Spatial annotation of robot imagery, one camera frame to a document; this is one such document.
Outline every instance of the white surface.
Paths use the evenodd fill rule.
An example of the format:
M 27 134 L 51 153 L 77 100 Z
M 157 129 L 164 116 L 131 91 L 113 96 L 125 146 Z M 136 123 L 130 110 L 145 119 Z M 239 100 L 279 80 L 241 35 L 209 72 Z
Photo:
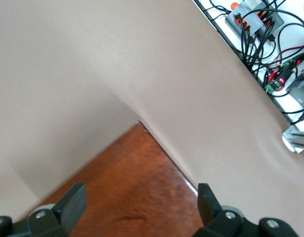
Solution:
M 34 17 L 41 32 L 31 37 L 47 31 L 66 47 L 55 58 L 86 65 L 93 93 L 106 84 L 133 108 L 195 186 L 207 182 L 249 220 L 280 218 L 304 237 L 304 153 L 285 147 L 288 123 L 191 0 L 1 4 L 22 27 Z

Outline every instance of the wire bundle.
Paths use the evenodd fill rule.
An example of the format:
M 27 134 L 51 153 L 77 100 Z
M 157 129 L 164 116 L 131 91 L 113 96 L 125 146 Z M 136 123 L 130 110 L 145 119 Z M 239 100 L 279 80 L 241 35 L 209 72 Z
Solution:
M 222 15 L 228 15 L 231 13 L 231 11 L 227 10 L 225 7 L 221 5 L 215 6 L 211 0 L 209 1 L 212 4 L 212 7 L 209 9 L 215 8 L 223 12 L 222 14 L 218 15 L 216 18 L 212 19 L 211 21 L 217 19 Z M 243 64 L 248 68 L 248 70 L 252 73 L 255 79 L 258 80 L 258 82 L 261 84 L 263 88 L 265 88 L 266 85 L 270 82 L 269 79 L 281 70 L 283 66 L 283 62 L 285 62 L 285 60 L 290 60 L 294 55 L 304 50 L 304 44 L 294 47 L 289 47 L 284 50 L 282 49 L 281 46 L 281 42 L 283 41 L 282 34 L 285 30 L 290 28 L 290 26 L 297 26 L 304 28 L 304 20 L 302 18 L 288 11 L 278 9 L 285 1 L 286 0 L 282 0 L 278 4 L 277 0 L 274 0 L 272 2 L 268 2 L 267 0 L 262 0 L 262 2 L 265 4 L 265 8 L 252 10 L 245 15 L 240 15 L 240 14 L 236 15 L 236 18 L 241 27 L 241 35 L 240 35 L 241 46 L 240 49 L 237 49 L 232 46 L 231 48 L 238 54 Z M 289 15 L 296 20 L 296 22 L 288 23 L 282 26 L 276 38 L 272 35 L 275 26 L 275 21 L 272 17 L 274 13 Z M 250 14 L 257 14 L 263 21 L 266 29 L 263 31 L 262 34 L 257 32 L 251 34 L 250 28 L 244 25 L 245 18 Z M 277 51 L 278 54 L 274 58 L 273 56 L 275 51 Z M 269 58 L 271 56 L 272 58 L 274 58 L 274 60 L 270 62 Z M 295 72 L 295 77 L 297 77 L 298 76 L 297 66 L 294 67 L 294 72 Z M 273 95 L 273 97 L 283 97 L 288 94 L 289 93 L 285 93 L 282 95 Z M 283 112 L 283 113 L 286 115 L 303 113 L 302 116 L 304 116 L 304 109 L 294 112 Z M 297 121 L 291 122 L 291 124 L 296 124 L 297 122 L 301 121 L 301 117 Z

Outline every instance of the wooden floor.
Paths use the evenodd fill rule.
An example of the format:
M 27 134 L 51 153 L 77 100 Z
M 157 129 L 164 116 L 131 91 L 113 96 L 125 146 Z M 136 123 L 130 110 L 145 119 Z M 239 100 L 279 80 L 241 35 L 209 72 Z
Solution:
M 138 124 L 41 204 L 85 182 L 87 208 L 72 237 L 190 237 L 201 226 L 197 197 Z

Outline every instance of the black plastic part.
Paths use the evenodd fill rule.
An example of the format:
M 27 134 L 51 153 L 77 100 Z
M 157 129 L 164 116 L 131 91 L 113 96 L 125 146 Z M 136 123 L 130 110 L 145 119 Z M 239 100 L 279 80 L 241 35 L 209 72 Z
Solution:
M 275 221 L 278 227 L 271 227 L 267 222 Z M 268 237 L 298 237 L 297 233 L 284 221 L 274 218 L 263 218 L 259 224 Z
M 11 236 L 13 237 L 30 237 L 30 229 L 27 219 L 14 223 L 12 226 L 12 233 Z
M 35 237 L 69 237 L 65 230 L 61 227 L 41 233 Z
M 275 42 L 275 36 L 273 34 L 269 35 L 268 39 L 272 42 Z
M 291 61 L 294 63 L 293 67 L 297 66 L 299 63 L 301 63 L 304 60 L 304 52 L 298 54 L 297 56 L 293 57 Z
M 31 214 L 28 218 L 28 224 L 33 237 L 46 235 L 50 231 L 61 229 L 53 211 L 49 209 L 39 210 Z
M 246 218 L 242 218 L 243 224 L 239 229 L 239 235 L 243 237 L 264 237 L 265 235 L 260 234 L 259 226 L 248 221 Z
M 86 186 L 74 184 L 51 209 L 56 213 L 60 225 L 70 234 L 86 208 Z
M 198 211 L 204 227 L 207 227 L 222 211 L 220 203 L 208 184 L 198 185 Z
M 205 228 L 200 228 L 192 237 L 204 237 L 205 233 Z
M 286 89 L 290 95 L 304 106 L 304 71 Z
M 232 213 L 232 219 L 227 217 L 227 213 Z M 221 211 L 213 220 L 208 229 L 224 237 L 233 237 L 242 225 L 242 217 L 233 211 Z
M 287 69 L 285 69 L 283 72 L 281 72 L 279 75 L 276 76 L 276 80 L 282 78 L 286 82 L 289 79 L 289 77 L 292 75 L 292 73 L 293 73 L 292 67 L 288 67 Z
M 9 216 L 0 216 L 0 237 L 11 233 L 12 219 Z

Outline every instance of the beige wall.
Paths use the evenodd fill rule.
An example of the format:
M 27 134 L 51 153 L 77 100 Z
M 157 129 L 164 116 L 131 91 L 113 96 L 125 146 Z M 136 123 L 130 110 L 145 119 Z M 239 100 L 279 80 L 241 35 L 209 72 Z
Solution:
M 39 89 L 37 78 L 50 88 L 44 95 L 47 112 L 31 99 L 11 122 L 16 127 L 21 120 L 24 127 L 18 129 L 24 131 L 29 115 L 34 115 L 27 111 L 39 109 L 34 120 L 44 121 L 41 133 L 35 132 L 43 129 L 37 123 L 25 140 L 19 135 L 10 141 L 13 130 L 5 131 L 3 120 L 13 118 L 12 108 L 19 106 L 8 104 L 9 113 L 1 117 L 3 137 L 13 145 L 9 151 L 5 146 L 2 154 L 19 173 L 27 171 L 16 155 L 23 145 L 27 153 L 22 156 L 38 164 L 52 157 L 51 166 L 63 154 L 74 153 L 70 165 L 81 165 L 79 153 L 88 153 L 88 146 L 76 149 L 76 144 L 88 139 L 74 135 L 101 134 L 92 128 L 103 109 L 111 110 L 110 103 L 116 105 L 115 118 L 122 109 L 129 111 L 120 99 L 142 117 L 195 186 L 208 182 L 221 204 L 238 207 L 249 220 L 277 217 L 304 236 L 304 153 L 285 148 L 280 136 L 288 123 L 192 1 L 2 1 L 0 18 L 0 74 L 14 60 L 18 70 L 6 78 L 23 75 L 30 80 L 21 90 L 23 96 Z M 27 76 L 28 69 L 33 77 Z M 17 85 L 11 88 L 19 93 Z M 98 105 L 107 100 L 110 103 Z M 89 120 L 83 114 L 90 114 Z M 116 124 L 103 120 L 110 127 Z M 52 131 L 56 142 L 45 143 L 44 134 Z M 43 156 L 33 158 L 32 143 Z M 53 155 L 62 146 L 66 148 Z M 41 184 L 52 183 L 67 166 L 63 160 L 51 177 L 45 172 L 33 179 L 37 172 L 26 183 L 43 194 Z
M 0 215 L 14 218 L 139 118 L 45 13 L 0 1 Z

